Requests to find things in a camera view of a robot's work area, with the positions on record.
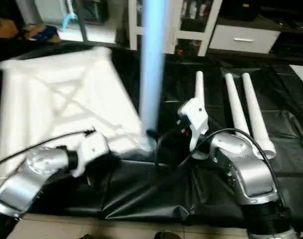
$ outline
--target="drawer handle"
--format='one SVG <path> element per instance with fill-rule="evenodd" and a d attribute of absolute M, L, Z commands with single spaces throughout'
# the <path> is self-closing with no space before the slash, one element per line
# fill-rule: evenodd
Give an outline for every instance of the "drawer handle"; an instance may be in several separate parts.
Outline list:
<path fill-rule="evenodd" d="M 253 42 L 252 39 L 245 39 L 245 38 L 233 38 L 234 41 L 242 41 L 242 42 Z"/>

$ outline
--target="floor tile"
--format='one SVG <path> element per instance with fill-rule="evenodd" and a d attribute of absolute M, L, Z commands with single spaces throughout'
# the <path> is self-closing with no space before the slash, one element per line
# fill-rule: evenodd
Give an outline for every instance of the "floor tile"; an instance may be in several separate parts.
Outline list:
<path fill-rule="evenodd" d="M 25 220 L 44 221 L 44 222 L 59 222 L 59 223 L 72 223 L 81 225 L 94 225 L 102 227 L 119 227 L 119 228 L 132 228 L 132 229 L 148 229 L 148 230 L 168 230 L 183 232 L 184 227 L 181 224 L 157 224 L 157 223 L 139 223 L 139 222 L 122 222 L 122 221 L 109 221 L 99 220 L 95 218 L 82 218 L 82 217 L 66 217 L 42 214 L 26 214 Z"/>
<path fill-rule="evenodd" d="M 185 226 L 185 232 L 202 234 L 219 234 L 230 236 L 246 236 L 246 230 L 241 228 L 218 228 L 205 225 Z"/>
<path fill-rule="evenodd" d="M 82 225 L 56 222 L 19 222 L 8 239 L 78 239 Z"/>
<path fill-rule="evenodd" d="M 83 226 L 81 236 L 93 235 L 98 239 L 153 239 L 157 230 L 119 227 Z M 183 232 L 174 232 L 184 239 Z"/>
<path fill-rule="evenodd" d="M 55 216 L 55 215 L 42 215 L 42 214 L 26 214 L 24 220 L 43 221 L 43 222 L 58 222 L 58 223 L 71 223 L 81 225 L 105 225 L 105 221 L 96 218 L 86 217 L 69 217 L 69 216 Z"/>
<path fill-rule="evenodd" d="M 248 237 L 219 234 L 185 233 L 185 239 L 247 239 Z"/>

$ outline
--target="table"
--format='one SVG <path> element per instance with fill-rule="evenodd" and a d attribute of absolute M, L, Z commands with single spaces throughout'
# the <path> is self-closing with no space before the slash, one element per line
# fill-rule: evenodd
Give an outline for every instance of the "table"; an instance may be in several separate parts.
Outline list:
<path fill-rule="evenodd" d="M 67 51 L 79 48 L 65 46 Z M 130 51 L 113 49 L 112 61 L 137 109 L 139 57 Z M 271 164 L 292 210 L 293 225 L 303 231 L 303 81 L 288 65 L 167 57 L 160 132 L 173 125 L 177 108 L 193 96 L 197 70 L 205 73 L 205 107 L 212 131 L 232 126 L 222 76 L 227 71 L 237 75 L 243 71 L 250 73 L 278 152 Z M 247 114 L 241 81 L 235 79 L 235 82 Z M 187 153 L 186 145 L 180 141 L 168 143 L 166 147 L 160 159 L 172 166 L 162 165 L 160 172 L 156 172 L 153 158 L 136 154 L 119 160 L 110 155 L 92 165 L 84 177 L 68 178 L 46 188 L 32 212 L 105 220 L 243 227 L 241 210 L 219 172 L 196 161 L 190 161 L 182 170 L 175 170 L 174 165 Z"/>

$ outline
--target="blue object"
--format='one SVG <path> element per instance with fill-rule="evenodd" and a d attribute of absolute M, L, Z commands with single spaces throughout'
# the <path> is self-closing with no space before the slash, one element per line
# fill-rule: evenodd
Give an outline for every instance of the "blue object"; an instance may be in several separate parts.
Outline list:
<path fill-rule="evenodd" d="M 62 31 L 66 31 L 67 25 L 70 23 L 72 19 L 78 19 L 77 15 L 74 13 L 73 14 L 70 13 L 64 18 L 62 23 Z"/>
<path fill-rule="evenodd" d="M 45 26 L 45 29 L 35 36 L 33 36 L 31 39 L 34 39 L 36 41 L 47 41 L 51 39 L 54 35 L 56 35 L 56 27 L 54 26 Z"/>
<path fill-rule="evenodd" d="M 144 0 L 140 118 L 143 130 L 156 129 L 162 87 L 167 0 Z"/>

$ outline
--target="floor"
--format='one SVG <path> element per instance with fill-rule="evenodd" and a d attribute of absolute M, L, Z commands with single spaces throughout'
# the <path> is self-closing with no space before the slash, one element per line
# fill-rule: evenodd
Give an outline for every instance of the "floor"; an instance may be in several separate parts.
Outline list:
<path fill-rule="evenodd" d="M 78 24 L 69 24 L 66 31 L 61 31 L 61 25 L 55 25 L 61 40 L 83 41 Z M 104 25 L 86 24 L 87 38 L 89 41 L 115 43 L 116 20 L 110 19 Z"/>
<path fill-rule="evenodd" d="M 181 239 L 246 239 L 244 229 L 182 226 L 180 224 L 128 223 L 92 218 L 27 214 L 9 239 L 78 239 L 86 234 L 98 239 L 153 239 L 158 231 L 172 231 Z"/>

